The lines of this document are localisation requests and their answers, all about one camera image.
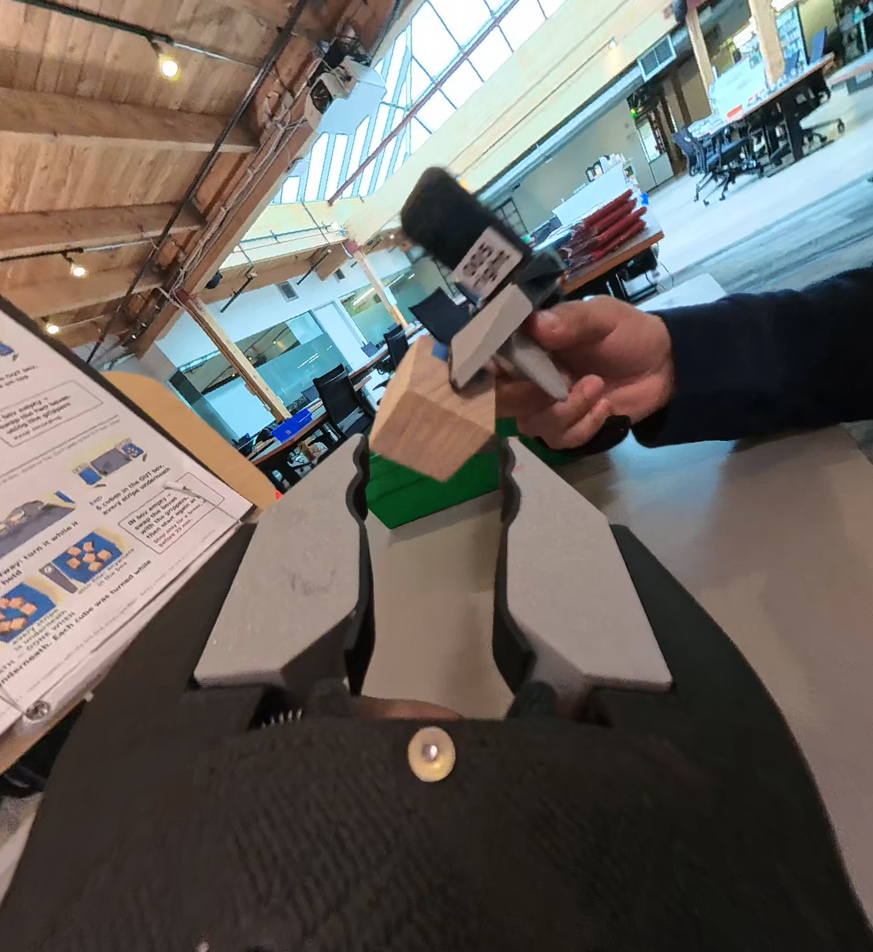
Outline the wooden cube with blue stripe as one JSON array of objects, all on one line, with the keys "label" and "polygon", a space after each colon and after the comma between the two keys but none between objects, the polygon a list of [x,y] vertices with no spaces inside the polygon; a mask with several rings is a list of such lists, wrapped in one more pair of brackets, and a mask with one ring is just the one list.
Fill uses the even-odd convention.
[{"label": "wooden cube with blue stripe", "polygon": [[372,454],[446,482],[496,435],[496,392],[486,370],[462,390],[450,379],[448,349],[418,338],[398,364],[369,437]]}]

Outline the stack of red folders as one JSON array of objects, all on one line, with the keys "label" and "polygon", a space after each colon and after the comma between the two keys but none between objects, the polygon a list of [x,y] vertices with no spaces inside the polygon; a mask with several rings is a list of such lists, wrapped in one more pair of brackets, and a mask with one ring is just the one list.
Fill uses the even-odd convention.
[{"label": "stack of red folders", "polygon": [[631,189],[569,227],[557,245],[569,270],[606,258],[645,229],[646,207]]}]

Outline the green plastic bin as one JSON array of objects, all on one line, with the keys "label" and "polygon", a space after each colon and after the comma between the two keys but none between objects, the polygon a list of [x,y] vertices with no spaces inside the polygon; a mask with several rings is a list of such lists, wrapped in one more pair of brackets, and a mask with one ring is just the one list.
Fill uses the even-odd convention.
[{"label": "green plastic bin", "polygon": [[553,450],[541,441],[519,435],[514,420],[497,421],[496,435],[449,480],[439,482],[371,453],[366,495],[370,511],[390,530],[499,489],[503,442],[516,438],[547,466],[557,469],[578,459],[565,450]]}]

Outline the long office desk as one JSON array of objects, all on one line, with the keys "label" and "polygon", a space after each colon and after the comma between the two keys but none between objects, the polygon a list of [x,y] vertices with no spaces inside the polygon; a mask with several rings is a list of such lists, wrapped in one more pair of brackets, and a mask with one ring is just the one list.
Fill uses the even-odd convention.
[{"label": "long office desk", "polygon": [[708,91],[717,128],[760,129],[771,160],[788,155],[799,162],[813,132],[802,121],[829,98],[826,76],[834,63],[835,56],[827,54],[770,84],[762,62],[742,59],[716,78]]}]

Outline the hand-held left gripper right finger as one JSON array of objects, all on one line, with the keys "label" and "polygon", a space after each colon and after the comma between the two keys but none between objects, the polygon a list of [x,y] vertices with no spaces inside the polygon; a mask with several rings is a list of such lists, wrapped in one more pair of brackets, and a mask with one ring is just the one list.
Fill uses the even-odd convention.
[{"label": "hand-held left gripper right finger", "polygon": [[608,518],[518,439],[501,451],[492,655],[512,694],[666,693],[672,676]]}]

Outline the person's right forearm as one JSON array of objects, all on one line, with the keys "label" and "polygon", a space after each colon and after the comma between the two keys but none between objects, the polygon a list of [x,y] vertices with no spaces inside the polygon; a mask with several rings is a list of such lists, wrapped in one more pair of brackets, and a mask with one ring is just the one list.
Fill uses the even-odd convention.
[{"label": "person's right forearm", "polygon": [[873,421],[873,265],[799,291],[734,294],[660,317],[672,390],[633,425],[642,446]]}]

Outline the person's right hand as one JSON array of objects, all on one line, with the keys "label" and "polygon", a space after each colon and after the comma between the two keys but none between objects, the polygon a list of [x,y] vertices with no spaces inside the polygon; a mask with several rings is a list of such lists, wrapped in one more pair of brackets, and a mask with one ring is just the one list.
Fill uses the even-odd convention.
[{"label": "person's right hand", "polygon": [[608,296],[533,313],[524,330],[549,352],[569,395],[558,402],[532,382],[497,373],[497,417],[554,450],[576,450],[610,418],[643,422],[669,402],[674,383],[668,327],[656,315]]}]

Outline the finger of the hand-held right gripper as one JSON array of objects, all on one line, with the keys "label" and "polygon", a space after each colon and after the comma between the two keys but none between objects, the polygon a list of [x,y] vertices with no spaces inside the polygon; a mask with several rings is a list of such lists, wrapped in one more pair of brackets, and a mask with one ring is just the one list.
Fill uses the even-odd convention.
[{"label": "finger of the hand-held right gripper", "polygon": [[462,327],[450,344],[450,381],[461,390],[531,315],[533,304],[519,287],[505,287]]}]

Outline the wooden table with black legs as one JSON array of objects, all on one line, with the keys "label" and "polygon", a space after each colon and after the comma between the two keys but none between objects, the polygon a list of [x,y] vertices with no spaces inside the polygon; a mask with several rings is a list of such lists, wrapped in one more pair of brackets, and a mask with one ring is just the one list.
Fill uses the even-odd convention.
[{"label": "wooden table with black legs", "polygon": [[665,232],[661,227],[647,222],[644,222],[643,225],[644,227],[640,232],[617,248],[585,266],[570,269],[561,281],[560,290],[563,296],[569,298],[573,294],[580,293],[593,282],[598,282],[601,279],[608,280],[610,275],[618,268],[621,268],[638,254],[660,243],[665,237]]}]

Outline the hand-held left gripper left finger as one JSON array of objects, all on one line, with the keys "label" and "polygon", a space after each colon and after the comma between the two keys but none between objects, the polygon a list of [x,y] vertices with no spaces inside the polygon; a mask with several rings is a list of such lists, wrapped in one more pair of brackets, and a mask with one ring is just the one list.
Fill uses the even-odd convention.
[{"label": "hand-held left gripper left finger", "polygon": [[356,435],[259,518],[197,684],[363,687],[373,653],[369,476],[369,441]]}]

